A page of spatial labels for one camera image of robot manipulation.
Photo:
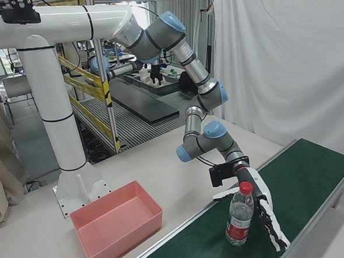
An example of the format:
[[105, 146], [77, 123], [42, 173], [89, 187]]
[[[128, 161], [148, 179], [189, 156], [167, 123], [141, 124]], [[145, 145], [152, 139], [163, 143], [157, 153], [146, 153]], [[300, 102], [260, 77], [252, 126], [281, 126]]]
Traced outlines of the black background gripper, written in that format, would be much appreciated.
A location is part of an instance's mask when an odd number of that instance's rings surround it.
[[150, 78], [151, 78], [153, 84], [155, 84], [156, 80], [158, 80], [158, 84], [161, 85], [162, 80], [163, 80], [163, 76], [160, 73], [160, 70], [161, 70], [160, 64], [151, 65], [150, 67], [151, 67]]

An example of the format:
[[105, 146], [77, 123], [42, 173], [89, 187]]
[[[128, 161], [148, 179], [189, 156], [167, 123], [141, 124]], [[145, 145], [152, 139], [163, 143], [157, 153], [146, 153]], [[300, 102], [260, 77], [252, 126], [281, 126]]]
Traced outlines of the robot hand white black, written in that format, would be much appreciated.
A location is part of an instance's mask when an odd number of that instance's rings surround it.
[[231, 177], [236, 177], [239, 183], [251, 183], [255, 213], [260, 217], [262, 225], [268, 232], [276, 251], [286, 250], [290, 246], [288, 238], [282, 232], [278, 220], [273, 213], [270, 190], [258, 171], [251, 167], [232, 169], [222, 164], [210, 168], [209, 172], [213, 187], [221, 186], [222, 180]]

